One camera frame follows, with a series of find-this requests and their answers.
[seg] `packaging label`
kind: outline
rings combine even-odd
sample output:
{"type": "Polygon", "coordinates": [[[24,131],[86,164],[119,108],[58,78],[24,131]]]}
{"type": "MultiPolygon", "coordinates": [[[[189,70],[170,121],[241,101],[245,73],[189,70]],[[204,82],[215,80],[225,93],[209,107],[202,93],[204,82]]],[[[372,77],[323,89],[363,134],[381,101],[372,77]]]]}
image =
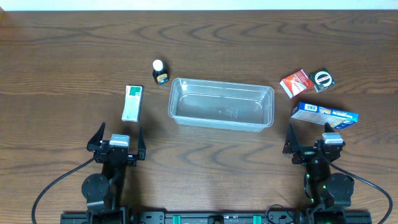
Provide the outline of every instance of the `packaging label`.
{"type": "Polygon", "coordinates": [[[159,83],[166,82],[168,80],[167,74],[165,73],[165,74],[159,75],[158,77],[156,77],[156,79],[159,83]]]}
{"type": "Polygon", "coordinates": [[[130,96],[141,96],[142,87],[141,86],[127,86],[126,94],[130,96]]]}
{"type": "Polygon", "coordinates": [[[315,90],[317,92],[326,90],[328,87],[331,87],[335,84],[333,77],[330,75],[327,69],[310,75],[310,79],[312,82],[314,82],[315,90]]]}
{"type": "Polygon", "coordinates": [[[302,69],[282,79],[280,85],[290,98],[313,87],[313,83],[302,69]]]}
{"type": "Polygon", "coordinates": [[[322,125],[327,122],[332,128],[336,129],[344,129],[358,122],[357,113],[335,110],[309,103],[299,103],[292,110],[291,118],[322,125]]]}

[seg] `small cardboard box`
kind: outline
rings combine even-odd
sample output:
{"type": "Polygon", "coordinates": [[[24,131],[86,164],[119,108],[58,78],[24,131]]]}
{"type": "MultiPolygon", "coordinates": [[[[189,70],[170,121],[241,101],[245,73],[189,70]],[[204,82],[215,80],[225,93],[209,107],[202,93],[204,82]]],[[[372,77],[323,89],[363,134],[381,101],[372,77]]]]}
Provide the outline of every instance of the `small cardboard box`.
{"type": "Polygon", "coordinates": [[[335,85],[335,81],[327,69],[311,74],[310,79],[313,82],[317,93],[335,85]]]}
{"type": "Polygon", "coordinates": [[[293,108],[290,117],[322,125],[328,122],[332,128],[336,129],[345,129],[358,122],[357,113],[302,102],[293,108]]]}
{"type": "Polygon", "coordinates": [[[290,98],[313,87],[313,83],[302,69],[282,79],[280,85],[290,98]]]}

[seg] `black wire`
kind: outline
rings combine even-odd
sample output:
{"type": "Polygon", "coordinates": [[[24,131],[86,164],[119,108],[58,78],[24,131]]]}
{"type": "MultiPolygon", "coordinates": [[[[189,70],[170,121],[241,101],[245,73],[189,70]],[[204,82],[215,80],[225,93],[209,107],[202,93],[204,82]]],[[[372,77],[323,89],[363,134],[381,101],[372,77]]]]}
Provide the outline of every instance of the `black wire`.
{"type": "Polygon", "coordinates": [[[46,188],[44,188],[44,190],[42,191],[42,193],[40,193],[40,195],[37,197],[35,203],[33,204],[32,207],[32,223],[33,224],[37,224],[36,222],[36,217],[35,217],[35,212],[36,212],[36,207],[37,204],[39,203],[39,200],[43,197],[43,195],[52,187],[54,186],[54,184],[56,184],[58,181],[64,179],[65,177],[69,176],[70,174],[80,170],[81,168],[87,166],[89,163],[93,162],[93,160],[95,160],[95,157],[92,157],[91,159],[89,159],[87,162],[83,163],[82,165],[74,168],[73,170],[67,172],[66,174],[63,174],[62,176],[58,177],[55,181],[53,181],[51,184],[49,184],[46,188]]]}
{"type": "Polygon", "coordinates": [[[282,207],[282,208],[284,209],[284,211],[292,218],[293,221],[290,222],[290,223],[286,223],[286,224],[294,223],[294,218],[293,218],[293,216],[287,211],[287,209],[286,209],[285,207],[283,207],[283,206],[281,206],[281,205],[279,205],[279,204],[273,204],[273,205],[271,205],[270,207],[268,207],[268,209],[267,209],[267,211],[266,211],[266,218],[268,219],[268,221],[269,221],[271,224],[276,224],[276,223],[274,223],[273,221],[271,221],[271,220],[269,219],[269,217],[268,217],[268,211],[269,211],[270,208],[275,207],[275,206],[280,206],[280,207],[282,207]]]}
{"type": "Polygon", "coordinates": [[[380,191],[381,193],[383,193],[387,197],[388,202],[389,202],[388,210],[387,210],[387,213],[384,215],[384,217],[380,220],[379,224],[384,223],[387,220],[388,216],[391,214],[391,211],[392,211],[393,204],[392,204],[392,198],[390,197],[390,195],[384,189],[382,189],[381,187],[377,186],[376,184],[374,184],[374,183],[372,183],[370,181],[367,181],[367,180],[363,179],[362,177],[359,177],[359,176],[357,176],[355,174],[352,174],[352,173],[350,173],[350,172],[348,172],[348,171],[346,171],[346,170],[334,165],[333,163],[331,163],[325,157],[325,155],[323,154],[323,150],[322,149],[321,149],[321,153],[320,154],[322,155],[323,159],[326,160],[326,162],[329,164],[329,166],[335,168],[336,170],[338,170],[338,171],[340,171],[340,172],[342,172],[342,173],[344,173],[344,174],[346,174],[346,175],[348,175],[350,177],[353,177],[353,178],[355,178],[357,180],[360,180],[360,181],[364,182],[365,184],[368,184],[368,185],[374,187],[375,189],[377,189],[378,191],[380,191]]]}

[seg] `white bottle cap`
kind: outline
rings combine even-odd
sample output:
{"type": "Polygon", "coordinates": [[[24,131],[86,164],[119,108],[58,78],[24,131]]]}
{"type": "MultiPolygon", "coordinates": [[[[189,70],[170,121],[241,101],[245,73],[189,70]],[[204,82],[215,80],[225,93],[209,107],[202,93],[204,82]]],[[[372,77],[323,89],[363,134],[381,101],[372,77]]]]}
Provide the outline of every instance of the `white bottle cap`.
{"type": "Polygon", "coordinates": [[[161,71],[163,69],[163,62],[161,60],[154,60],[154,70],[161,71]]]}

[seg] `white wall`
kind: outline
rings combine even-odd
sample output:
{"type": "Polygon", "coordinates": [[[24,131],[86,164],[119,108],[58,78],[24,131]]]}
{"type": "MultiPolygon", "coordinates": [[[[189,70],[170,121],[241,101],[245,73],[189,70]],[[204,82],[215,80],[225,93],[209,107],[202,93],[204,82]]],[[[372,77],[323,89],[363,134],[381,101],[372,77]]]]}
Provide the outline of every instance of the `white wall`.
{"type": "Polygon", "coordinates": [[[5,11],[398,9],[398,0],[0,0],[5,11]]]}

